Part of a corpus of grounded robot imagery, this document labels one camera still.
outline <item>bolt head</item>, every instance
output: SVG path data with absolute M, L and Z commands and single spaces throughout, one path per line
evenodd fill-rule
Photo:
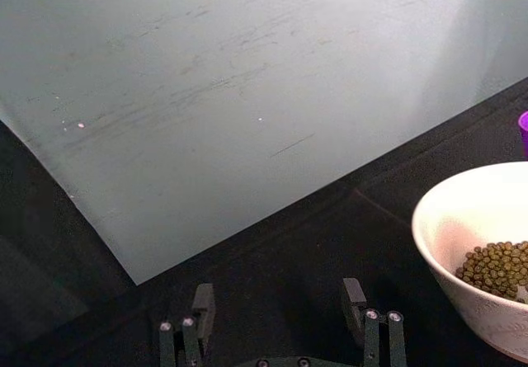
M 162 324 L 159 325 L 159 329 L 162 332 L 168 332 L 171 328 L 172 328 L 172 324 L 169 322 L 163 322 Z
M 185 326 L 185 327 L 190 327 L 193 324 L 195 324 L 195 319 L 193 319 L 193 318 L 185 318 L 185 319 L 183 319 L 183 322 L 181 322 L 181 324 L 183 326 Z
M 399 313 L 396 313 L 396 312 L 390 312 L 389 313 L 389 319 L 392 320 L 392 321 L 395 321 L 395 322 L 399 322 L 400 320 L 402 320 L 402 317 Z
M 299 359 L 297 365 L 299 367 L 310 367 L 310 360 L 303 357 L 302 359 Z
M 369 319 L 377 319 L 378 318 L 378 313 L 376 311 L 373 311 L 372 309 L 369 309 L 368 311 L 366 311 L 365 315 Z

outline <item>black surface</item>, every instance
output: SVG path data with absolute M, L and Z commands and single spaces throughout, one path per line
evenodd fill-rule
M 339 294 L 341 279 L 356 277 L 371 307 L 405 316 L 409 366 L 522 365 L 461 321 L 414 247 L 409 220 L 447 176 L 522 159 L 516 118 L 528 105 L 516 99 L 527 92 L 527 81 L 517 84 L 33 343 L 13 364 L 158 365 L 158 323 L 167 311 L 181 318 L 201 282 L 216 294 L 212 365 L 293 354 L 357 364 Z
M 64 190 L 0 123 L 0 355 L 133 288 Z

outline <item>purple cup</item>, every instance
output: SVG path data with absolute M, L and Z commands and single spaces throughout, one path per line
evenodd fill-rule
M 519 128 L 521 130 L 522 143 L 525 148 L 525 156 L 528 158 L 528 111 L 519 117 Z

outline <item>ceramic bowl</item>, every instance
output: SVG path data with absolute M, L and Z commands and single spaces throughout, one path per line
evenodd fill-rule
M 436 281 L 466 324 L 502 353 L 528 363 L 528 304 L 475 289 L 454 273 L 489 242 L 528 241 L 528 162 L 479 167 L 428 191 L 412 234 Z M 528 302 L 528 293 L 518 294 Z

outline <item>black tabletop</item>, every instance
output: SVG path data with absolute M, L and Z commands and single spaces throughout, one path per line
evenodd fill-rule
M 156 366 L 156 327 L 179 318 L 195 287 L 214 284 L 210 363 L 310 355 L 359 364 L 342 316 L 342 278 L 372 308 L 405 316 L 409 366 L 522 365 L 480 341 L 413 244 L 414 206 L 458 172 L 524 159 L 516 120 L 523 81 L 164 272 L 13 355 L 14 365 Z

